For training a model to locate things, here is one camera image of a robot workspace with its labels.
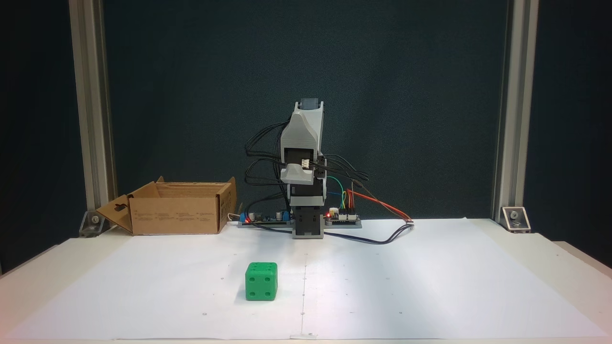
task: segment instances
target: blue wire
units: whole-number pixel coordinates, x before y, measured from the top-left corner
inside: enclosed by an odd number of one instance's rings
[[[341,191],[342,192],[341,195],[344,194],[344,187],[342,187],[342,183],[338,180],[338,178],[333,177],[333,176],[327,176],[327,177],[337,181],[338,185],[340,185],[340,190],[342,190]],[[341,196],[340,197],[340,208],[342,208],[342,203],[344,203],[344,198]]]

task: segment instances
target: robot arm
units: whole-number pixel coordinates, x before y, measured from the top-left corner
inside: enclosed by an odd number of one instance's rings
[[[281,160],[285,163],[280,179],[288,185],[294,238],[323,237],[327,173],[317,167],[326,164],[321,153],[322,131],[323,102],[316,98],[296,102],[280,138]]]

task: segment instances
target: red wire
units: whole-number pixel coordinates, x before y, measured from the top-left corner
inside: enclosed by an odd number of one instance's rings
[[[402,217],[404,220],[407,220],[407,221],[412,221],[412,219],[410,218],[410,216],[406,215],[406,213],[405,213],[405,212],[403,212],[403,211],[401,211],[401,210],[399,210],[399,209],[397,209],[397,208],[395,208],[395,207],[393,207],[393,206],[390,206],[390,205],[388,205],[388,204],[387,204],[387,203],[385,203],[385,202],[379,201],[379,200],[377,200],[376,198],[372,198],[372,197],[369,197],[369,196],[363,195],[363,194],[361,194],[361,193],[359,193],[359,192],[355,192],[355,191],[353,191],[353,190],[351,190],[351,189],[347,189],[347,190],[346,190],[346,192],[348,192],[348,193],[350,193],[350,194],[353,194],[353,193],[354,193],[355,195],[357,195],[357,196],[359,196],[359,197],[362,197],[362,198],[365,198],[366,200],[370,200],[370,201],[374,201],[374,202],[380,203],[380,204],[382,204],[383,206],[386,206],[387,208],[392,209],[393,211],[395,211],[395,212],[396,212],[398,215],[400,215],[400,216],[401,216],[401,217]]]

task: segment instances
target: white table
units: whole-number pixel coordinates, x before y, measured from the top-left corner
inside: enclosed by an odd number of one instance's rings
[[[612,333],[612,280],[609,269],[567,244],[556,245],[539,234],[511,234],[487,219],[471,220],[517,262],[531,270],[544,283],[607,333]],[[55,295],[113,253],[130,236],[111,230],[93,239],[69,239],[28,264],[0,279],[0,338],[43,307]],[[71,340],[1,340],[7,343],[73,343]],[[204,342],[204,340],[183,340]],[[130,343],[171,343],[175,340],[130,340]],[[222,342],[206,340],[206,343]],[[258,341],[243,340],[241,343]],[[344,340],[343,343],[369,343],[373,340]],[[389,340],[407,343],[610,343],[612,338],[540,338],[507,340]]]

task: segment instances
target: green die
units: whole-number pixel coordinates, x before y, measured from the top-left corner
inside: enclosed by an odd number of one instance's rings
[[[274,300],[278,288],[278,266],[276,263],[254,261],[244,274],[247,300]]]

